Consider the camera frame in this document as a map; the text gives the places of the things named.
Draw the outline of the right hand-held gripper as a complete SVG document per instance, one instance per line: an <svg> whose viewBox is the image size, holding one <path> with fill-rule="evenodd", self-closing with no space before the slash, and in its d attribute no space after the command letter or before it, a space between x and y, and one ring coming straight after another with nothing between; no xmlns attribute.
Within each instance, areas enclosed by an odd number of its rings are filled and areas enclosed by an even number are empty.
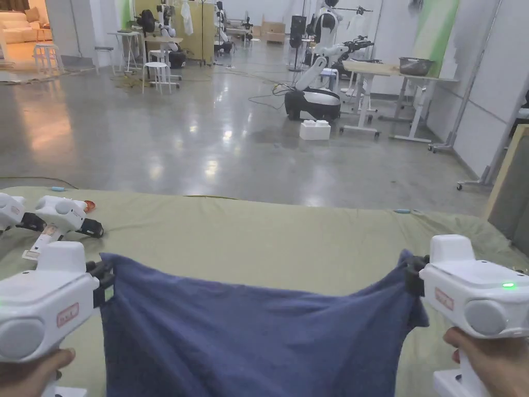
<svg viewBox="0 0 529 397"><path fill-rule="evenodd" d="M437 235L429 255L406 260L406 287L423 299L449 328L478 339L528 339L528 276L477 259L469 238ZM490 396L461 354L457 369L436 371L439 396Z"/></svg>

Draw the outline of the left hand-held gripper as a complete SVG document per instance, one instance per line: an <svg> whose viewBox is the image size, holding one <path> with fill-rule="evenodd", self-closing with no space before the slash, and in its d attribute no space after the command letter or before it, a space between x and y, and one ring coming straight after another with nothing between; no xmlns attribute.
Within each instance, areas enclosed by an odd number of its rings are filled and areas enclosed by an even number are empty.
<svg viewBox="0 0 529 397"><path fill-rule="evenodd" d="M85 261L79 242L46 245L34 270L1 281L1 363L35 361L57 351L103 303L115 283L109 261Z"/></svg>

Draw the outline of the person's left hand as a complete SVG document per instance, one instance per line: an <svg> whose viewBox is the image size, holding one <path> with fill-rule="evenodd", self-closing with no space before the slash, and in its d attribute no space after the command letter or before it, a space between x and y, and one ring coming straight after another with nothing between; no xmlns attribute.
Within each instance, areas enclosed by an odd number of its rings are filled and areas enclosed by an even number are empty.
<svg viewBox="0 0 529 397"><path fill-rule="evenodd" d="M72 348L59 349L35 361L1 363L1 396L41 396L47 384L75 358Z"/></svg>

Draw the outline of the person's right hand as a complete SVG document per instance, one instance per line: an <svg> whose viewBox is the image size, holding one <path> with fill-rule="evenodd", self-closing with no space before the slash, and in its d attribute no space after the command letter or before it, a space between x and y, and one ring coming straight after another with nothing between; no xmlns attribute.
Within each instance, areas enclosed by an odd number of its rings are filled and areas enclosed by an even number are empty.
<svg viewBox="0 0 529 397"><path fill-rule="evenodd" d="M455 362L466 354L490 396L528 396L528 339L478 339L452 327L443 340L455 348Z"/></svg>

